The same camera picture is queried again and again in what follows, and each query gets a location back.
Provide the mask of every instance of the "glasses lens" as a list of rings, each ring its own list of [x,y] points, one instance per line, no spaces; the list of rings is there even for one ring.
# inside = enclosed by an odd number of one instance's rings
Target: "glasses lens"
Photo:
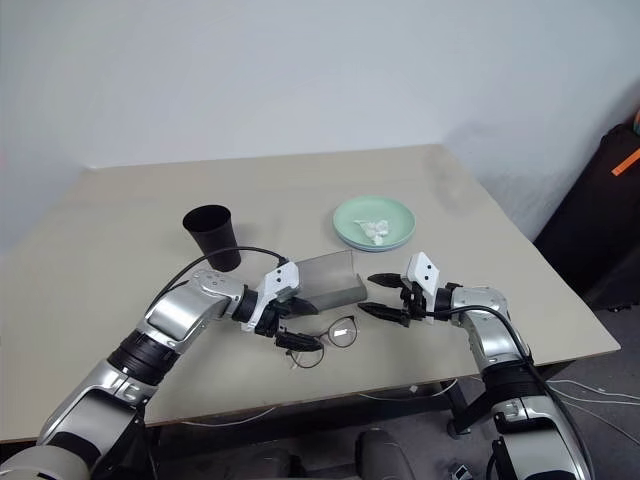
[[[313,368],[322,361],[322,358],[324,357],[324,348],[316,350],[315,352],[294,352],[290,350],[287,354],[298,367]]]
[[[336,347],[345,348],[352,345],[358,336],[356,322],[351,317],[336,320],[329,328],[329,341]]]

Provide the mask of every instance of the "green plate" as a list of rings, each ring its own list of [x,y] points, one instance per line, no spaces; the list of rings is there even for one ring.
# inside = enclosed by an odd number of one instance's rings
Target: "green plate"
[[[375,245],[355,220],[389,222],[389,235],[382,245]],[[416,218],[407,207],[392,198],[364,195],[347,200],[333,214],[333,227],[348,245],[367,252],[385,252],[409,241],[416,229]]]

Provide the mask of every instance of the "white wall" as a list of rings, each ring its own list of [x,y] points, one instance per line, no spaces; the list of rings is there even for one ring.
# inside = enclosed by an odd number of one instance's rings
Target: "white wall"
[[[534,237],[640,100],[637,0],[2,0],[0,251],[80,166],[444,142]]]

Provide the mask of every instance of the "table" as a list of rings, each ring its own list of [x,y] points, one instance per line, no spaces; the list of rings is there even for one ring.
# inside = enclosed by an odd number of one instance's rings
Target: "table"
[[[36,436],[46,417],[143,314],[157,290],[199,255],[182,216],[201,204],[232,211],[240,245],[294,260],[345,249],[333,210],[362,194],[416,215],[410,242],[354,252],[363,278],[401,271],[425,251],[441,279],[502,291],[538,364],[610,352],[618,343],[498,205],[442,146],[117,167],[85,172],[2,265],[0,440]],[[255,287],[273,259],[243,253],[233,275]],[[369,299],[399,305],[368,284]],[[292,369],[273,339],[232,321],[207,329],[151,401],[149,423],[304,402],[477,372],[466,334],[441,322],[410,329],[354,306],[296,322],[321,330],[355,313],[356,343]]]

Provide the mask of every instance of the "black cup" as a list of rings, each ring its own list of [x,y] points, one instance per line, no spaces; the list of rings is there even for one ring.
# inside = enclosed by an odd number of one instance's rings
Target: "black cup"
[[[182,226],[206,255],[220,248],[237,247],[231,225],[231,212],[222,205],[203,205],[194,208],[182,219]],[[215,270],[228,272],[240,265],[240,252],[219,253],[210,257],[209,264]]]

